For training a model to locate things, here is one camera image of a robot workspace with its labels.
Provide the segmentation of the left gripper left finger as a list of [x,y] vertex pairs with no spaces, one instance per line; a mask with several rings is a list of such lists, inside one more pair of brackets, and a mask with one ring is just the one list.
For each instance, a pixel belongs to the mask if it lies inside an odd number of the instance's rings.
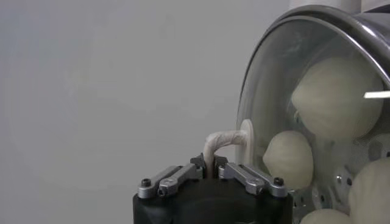
[[169,197],[178,193],[180,186],[188,180],[201,180],[205,176],[203,154],[191,158],[185,166],[169,166],[154,177],[141,180],[138,198]]

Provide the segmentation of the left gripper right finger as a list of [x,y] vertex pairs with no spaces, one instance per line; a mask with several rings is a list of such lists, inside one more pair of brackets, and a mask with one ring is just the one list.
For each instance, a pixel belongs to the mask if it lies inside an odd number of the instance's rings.
[[233,163],[222,156],[214,159],[214,183],[217,191],[228,196],[238,194],[271,198],[288,196],[282,178],[272,178],[253,166]]

